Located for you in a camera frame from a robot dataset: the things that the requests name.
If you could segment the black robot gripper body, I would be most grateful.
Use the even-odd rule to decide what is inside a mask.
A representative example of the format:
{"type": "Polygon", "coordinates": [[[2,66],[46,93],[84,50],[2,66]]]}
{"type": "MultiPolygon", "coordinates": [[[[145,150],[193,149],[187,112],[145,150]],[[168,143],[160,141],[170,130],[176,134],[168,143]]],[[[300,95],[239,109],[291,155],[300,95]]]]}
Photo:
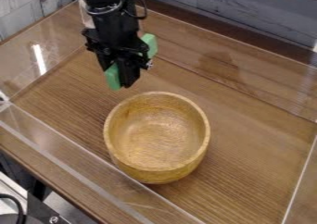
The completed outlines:
{"type": "Polygon", "coordinates": [[[140,19],[136,9],[81,9],[85,29],[82,35],[88,49],[96,53],[117,54],[117,59],[132,53],[145,52],[140,36],[140,19]]]}

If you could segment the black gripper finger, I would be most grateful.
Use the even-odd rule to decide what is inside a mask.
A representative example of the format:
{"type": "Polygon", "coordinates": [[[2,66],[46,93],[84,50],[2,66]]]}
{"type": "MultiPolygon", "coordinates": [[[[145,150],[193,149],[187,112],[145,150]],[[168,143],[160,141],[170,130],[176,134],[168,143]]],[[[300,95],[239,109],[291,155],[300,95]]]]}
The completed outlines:
{"type": "Polygon", "coordinates": [[[117,64],[121,83],[129,88],[141,77],[141,61],[136,56],[125,56],[118,58],[117,64]]]}
{"type": "Polygon", "coordinates": [[[117,60],[117,54],[110,53],[109,55],[106,53],[98,53],[97,54],[98,62],[101,64],[101,67],[104,70],[108,70],[117,60]]]}

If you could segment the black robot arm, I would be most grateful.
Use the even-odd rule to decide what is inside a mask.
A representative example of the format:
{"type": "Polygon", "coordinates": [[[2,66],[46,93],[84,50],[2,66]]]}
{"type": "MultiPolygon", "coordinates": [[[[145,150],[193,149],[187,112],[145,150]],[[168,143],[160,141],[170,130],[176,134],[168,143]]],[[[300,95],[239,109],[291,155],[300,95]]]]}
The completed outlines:
{"type": "Polygon", "coordinates": [[[144,0],[80,0],[88,50],[96,53],[112,90],[129,88],[153,67],[157,36],[140,35],[148,18],[144,0]]]}

